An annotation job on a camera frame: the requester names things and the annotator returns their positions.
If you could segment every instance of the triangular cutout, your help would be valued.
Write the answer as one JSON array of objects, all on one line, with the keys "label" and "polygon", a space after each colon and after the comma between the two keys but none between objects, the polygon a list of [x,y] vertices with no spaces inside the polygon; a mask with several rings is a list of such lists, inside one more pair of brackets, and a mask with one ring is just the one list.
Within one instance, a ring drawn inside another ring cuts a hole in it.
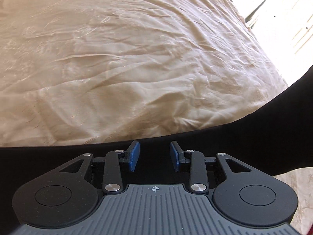
[{"label": "triangular cutout", "polygon": [[251,169],[248,169],[247,167],[244,167],[243,165],[231,160],[231,159],[226,159],[226,162],[232,172],[234,173],[240,173],[240,172],[250,172]]},{"label": "triangular cutout", "polygon": [[81,167],[83,162],[84,162],[84,160],[80,159],[80,160],[70,164],[69,166],[63,168],[62,170],[60,170],[60,172],[76,173],[79,171],[79,168]]}]

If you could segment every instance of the black fabric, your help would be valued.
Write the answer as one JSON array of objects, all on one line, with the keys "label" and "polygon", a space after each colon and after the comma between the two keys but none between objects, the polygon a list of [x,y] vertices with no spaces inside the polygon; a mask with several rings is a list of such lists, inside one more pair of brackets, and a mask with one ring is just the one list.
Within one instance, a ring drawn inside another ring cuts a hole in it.
[{"label": "black fabric", "polygon": [[[246,117],[221,126],[157,138],[141,139],[140,158],[129,183],[180,183],[188,176],[175,173],[169,155],[170,141],[183,150],[205,156],[226,152],[270,175],[313,166],[313,66],[287,90]],[[14,192],[29,180],[82,153],[104,156],[127,149],[131,141],[65,147],[2,148],[0,165],[0,231],[18,226],[11,207]]]}]

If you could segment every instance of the bed sheet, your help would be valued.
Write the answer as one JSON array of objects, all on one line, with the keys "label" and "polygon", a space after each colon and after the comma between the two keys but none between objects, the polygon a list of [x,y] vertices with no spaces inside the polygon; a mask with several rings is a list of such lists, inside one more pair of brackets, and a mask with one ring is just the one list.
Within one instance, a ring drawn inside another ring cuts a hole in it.
[{"label": "bed sheet", "polygon": [[235,121],[287,88],[230,0],[0,0],[0,145]]}]

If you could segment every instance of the silver screw head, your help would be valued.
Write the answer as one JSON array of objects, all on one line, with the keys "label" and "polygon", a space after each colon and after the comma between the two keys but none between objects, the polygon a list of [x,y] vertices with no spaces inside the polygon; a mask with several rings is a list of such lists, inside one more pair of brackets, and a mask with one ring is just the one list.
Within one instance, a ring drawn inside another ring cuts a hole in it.
[{"label": "silver screw head", "polygon": [[118,185],[118,184],[115,184],[115,183],[110,183],[110,184],[107,184],[105,186],[105,189],[109,192],[116,192],[120,189],[121,187]]},{"label": "silver screw head", "polygon": [[204,184],[201,183],[195,183],[191,186],[191,189],[197,192],[202,192],[206,189],[207,187]]}]

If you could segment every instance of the circular cap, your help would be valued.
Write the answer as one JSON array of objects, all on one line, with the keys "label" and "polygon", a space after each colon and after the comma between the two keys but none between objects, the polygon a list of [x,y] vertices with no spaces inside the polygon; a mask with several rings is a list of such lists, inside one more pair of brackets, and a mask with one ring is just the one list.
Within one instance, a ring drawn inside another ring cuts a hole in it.
[{"label": "circular cap", "polygon": [[105,189],[109,192],[116,192],[120,189],[121,187],[118,185],[118,184],[115,184],[115,183],[110,183],[110,184],[107,184],[105,186]]},{"label": "circular cap", "polygon": [[60,185],[50,185],[41,188],[35,194],[36,201],[44,206],[59,206],[67,202],[72,196],[70,189]]},{"label": "circular cap", "polygon": [[242,188],[239,193],[241,199],[254,206],[266,206],[276,199],[275,192],[263,185],[250,185]]},{"label": "circular cap", "polygon": [[197,192],[202,192],[206,189],[207,187],[204,184],[201,183],[195,183],[191,186],[191,189]]}]

